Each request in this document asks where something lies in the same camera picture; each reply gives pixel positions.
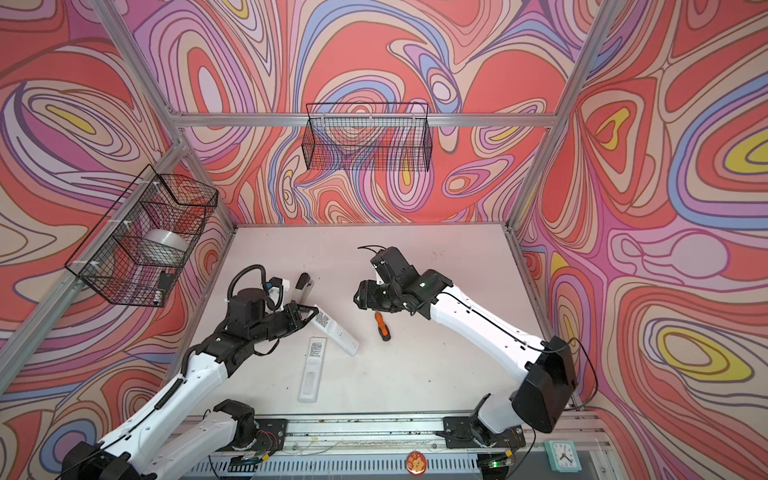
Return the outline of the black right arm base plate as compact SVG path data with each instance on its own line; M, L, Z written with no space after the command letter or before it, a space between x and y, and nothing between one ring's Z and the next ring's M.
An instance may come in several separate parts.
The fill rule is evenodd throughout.
M477 418L471 416L446 416L442 422L443 429L436 435L445 440L449 449L503 448L516 451L526 446L526 439L520 427L493 433Z

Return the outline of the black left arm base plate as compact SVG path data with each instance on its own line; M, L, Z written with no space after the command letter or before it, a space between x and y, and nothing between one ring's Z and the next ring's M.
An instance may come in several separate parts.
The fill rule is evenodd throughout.
M235 439L218 448L219 452L255 452L273 454L284 448L288 420L284 418L257 418L253 427L236 428Z

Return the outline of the white remote control with batteries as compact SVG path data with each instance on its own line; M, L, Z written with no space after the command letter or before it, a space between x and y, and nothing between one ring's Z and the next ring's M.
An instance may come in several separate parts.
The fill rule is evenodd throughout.
M348 356L355 357L360 347L358 340L322 308L319 306L316 308L318 313L313 317L311 323L327 335Z

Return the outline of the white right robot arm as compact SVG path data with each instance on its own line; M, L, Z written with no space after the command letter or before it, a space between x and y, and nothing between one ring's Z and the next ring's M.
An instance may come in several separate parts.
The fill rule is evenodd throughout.
M370 263L377 278L360 282L353 297L359 309L406 312L434 321L470 341L511 375L507 388L485 395L471 415L479 435L499 435L523 424L553 432L577 385L568 341L558 336L545 340L510 325L442 273L418 272L394 246L373 250Z

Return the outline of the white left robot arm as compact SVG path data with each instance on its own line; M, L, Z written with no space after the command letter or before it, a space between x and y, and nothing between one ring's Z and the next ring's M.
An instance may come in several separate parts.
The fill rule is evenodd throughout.
M316 306L284 299L280 279L260 264L230 281L226 314L213 333L184 354L179 373L147 404L94 443L80 442L62 461L62 479L179 479L223 448L248 450L260 428L252 407L226 400L196 427L171 435L190 412L233 376L256 346L279 342L318 315Z

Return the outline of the orange black screwdriver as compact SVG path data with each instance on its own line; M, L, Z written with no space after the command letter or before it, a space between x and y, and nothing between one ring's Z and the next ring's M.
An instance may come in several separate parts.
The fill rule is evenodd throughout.
M378 312L378 311L375 312L375 321L377 323L377 329L378 329L378 333L379 333L380 338L384 342L390 341L391 340L391 333L390 333L388 325L384 321L384 318L383 318L383 315L382 315L381 312Z

